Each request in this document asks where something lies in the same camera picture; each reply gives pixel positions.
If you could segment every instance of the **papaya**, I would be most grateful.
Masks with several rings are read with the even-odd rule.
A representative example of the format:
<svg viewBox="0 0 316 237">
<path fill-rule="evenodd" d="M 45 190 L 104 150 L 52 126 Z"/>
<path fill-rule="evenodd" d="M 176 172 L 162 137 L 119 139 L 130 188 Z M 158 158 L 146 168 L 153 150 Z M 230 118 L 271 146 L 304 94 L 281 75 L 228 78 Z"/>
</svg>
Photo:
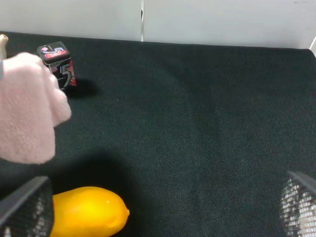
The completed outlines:
<svg viewBox="0 0 316 237">
<path fill-rule="evenodd" d="M 126 224 L 129 210 L 115 193 L 82 187 L 53 196 L 50 237 L 110 237 Z"/>
</svg>

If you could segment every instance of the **pink towel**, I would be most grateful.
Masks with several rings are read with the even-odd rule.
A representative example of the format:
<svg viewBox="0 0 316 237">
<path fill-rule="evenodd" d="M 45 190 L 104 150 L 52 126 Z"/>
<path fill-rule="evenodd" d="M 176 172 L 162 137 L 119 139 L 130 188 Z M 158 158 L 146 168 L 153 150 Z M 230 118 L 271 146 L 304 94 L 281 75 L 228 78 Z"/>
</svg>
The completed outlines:
<svg viewBox="0 0 316 237">
<path fill-rule="evenodd" d="M 0 158 L 17 163 L 50 160 L 55 155 L 54 127 L 70 116 L 66 95 L 39 57 L 20 53 L 3 60 Z"/>
</svg>

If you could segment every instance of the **black mesh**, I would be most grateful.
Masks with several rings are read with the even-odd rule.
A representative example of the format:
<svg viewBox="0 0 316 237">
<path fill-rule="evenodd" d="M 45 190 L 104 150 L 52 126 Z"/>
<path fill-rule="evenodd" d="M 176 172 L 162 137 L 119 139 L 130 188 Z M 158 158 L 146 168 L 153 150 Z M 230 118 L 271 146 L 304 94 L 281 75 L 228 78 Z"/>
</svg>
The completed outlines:
<svg viewBox="0 0 316 237">
<path fill-rule="evenodd" d="M 0 202 L 0 237 L 48 237 L 53 222 L 47 177 L 34 178 Z"/>
<path fill-rule="evenodd" d="M 316 237 L 316 181 L 289 173 L 281 198 L 281 221 L 287 236 Z"/>
</svg>

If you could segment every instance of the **black fabric surface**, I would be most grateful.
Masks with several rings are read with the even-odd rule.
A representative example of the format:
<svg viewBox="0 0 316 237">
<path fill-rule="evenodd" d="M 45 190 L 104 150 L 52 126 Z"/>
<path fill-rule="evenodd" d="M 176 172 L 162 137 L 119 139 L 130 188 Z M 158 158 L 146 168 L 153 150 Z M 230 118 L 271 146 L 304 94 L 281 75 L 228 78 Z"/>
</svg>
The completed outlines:
<svg viewBox="0 0 316 237">
<path fill-rule="evenodd" d="M 2 160 L 3 194 L 37 175 L 109 189 L 131 212 L 118 237 L 285 236 L 286 172 L 316 178 L 310 51 L 7 35 L 9 55 L 61 40 L 78 87 L 56 157 Z"/>
</svg>

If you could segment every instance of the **white backdrop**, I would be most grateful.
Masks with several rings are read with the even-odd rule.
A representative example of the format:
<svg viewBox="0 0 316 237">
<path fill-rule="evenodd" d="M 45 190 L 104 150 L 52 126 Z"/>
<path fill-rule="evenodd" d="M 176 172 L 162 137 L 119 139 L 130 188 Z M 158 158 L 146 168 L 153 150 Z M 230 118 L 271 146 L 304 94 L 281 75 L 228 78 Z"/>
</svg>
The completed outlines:
<svg viewBox="0 0 316 237">
<path fill-rule="evenodd" d="M 316 0 L 3 0 L 0 32 L 309 48 Z"/>
<path fill-rule="evenodd" d="M 0 0 L 0 31 L 140 40 L 141 0 Z"/>
<path fill-rule="evenodd" d="M 144 40 L 309 48 L 316 0 L 145 0 Z"/>
</svg>

